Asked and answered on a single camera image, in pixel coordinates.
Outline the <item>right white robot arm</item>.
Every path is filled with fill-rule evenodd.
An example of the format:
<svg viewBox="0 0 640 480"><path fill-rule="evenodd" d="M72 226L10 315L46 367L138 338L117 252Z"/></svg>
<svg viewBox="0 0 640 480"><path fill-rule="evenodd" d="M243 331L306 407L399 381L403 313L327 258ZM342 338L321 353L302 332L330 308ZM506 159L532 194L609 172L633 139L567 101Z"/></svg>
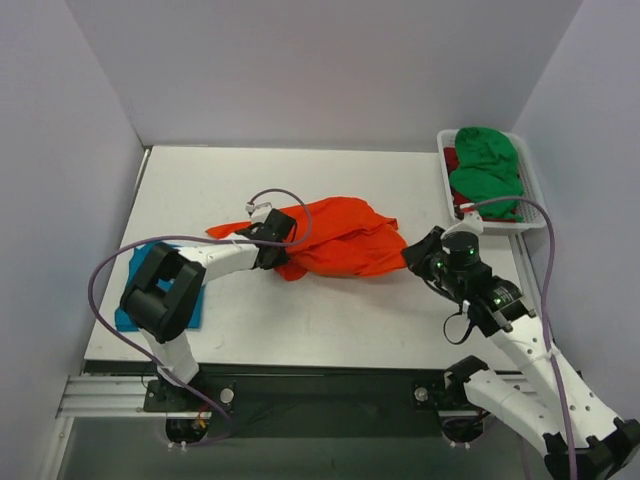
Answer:
<svg viewBox="0 0 640 480"><path fill-rule="evenodd" d="M434 227L402 257L414 275L458 305L535 393L522 393L470 355L445 371L448 404L495 416L539 452L555 479L608 479L632 461L638 421L622 419L584 382L519 287L481 260L476 234Z"/></svg>

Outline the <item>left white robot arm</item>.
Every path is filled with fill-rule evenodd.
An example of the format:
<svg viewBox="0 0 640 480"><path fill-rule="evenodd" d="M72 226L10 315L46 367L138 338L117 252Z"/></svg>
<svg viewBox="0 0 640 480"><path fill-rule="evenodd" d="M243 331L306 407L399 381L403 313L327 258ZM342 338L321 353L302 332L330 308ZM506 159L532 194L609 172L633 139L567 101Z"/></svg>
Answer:
<svg viewBox="0 0 640 480"><path fill-rule="evenodd" d="M121 296L120 309L159 360L158 373L170 383L166 398L177 410L191 411L202 399L203 389L193 380L199 365L186 330L204 286L235 272L285 264L288 255L282 244L295 229L292 217L270 209L220 244L173 247L159 242L142 260Z"/></svg>

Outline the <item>orange t shirt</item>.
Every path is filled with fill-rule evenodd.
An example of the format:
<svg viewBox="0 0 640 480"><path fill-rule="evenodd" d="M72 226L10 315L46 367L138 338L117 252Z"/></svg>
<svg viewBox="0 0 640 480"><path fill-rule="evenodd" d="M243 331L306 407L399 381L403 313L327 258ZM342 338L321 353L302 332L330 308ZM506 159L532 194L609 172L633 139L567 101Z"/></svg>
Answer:
<svg viewBox="0 0 640 480"><path fill-rule="evenodd" d="M286 281L297 281L312 273L325 277L377 277L404 269L402 251L407 242L398 221L385 217L364 200L328 197L308 205L308 220L300 205L283 213L296 220L297 240L310 230L305 242L286 249L289 260L275 271Z"/></svg>

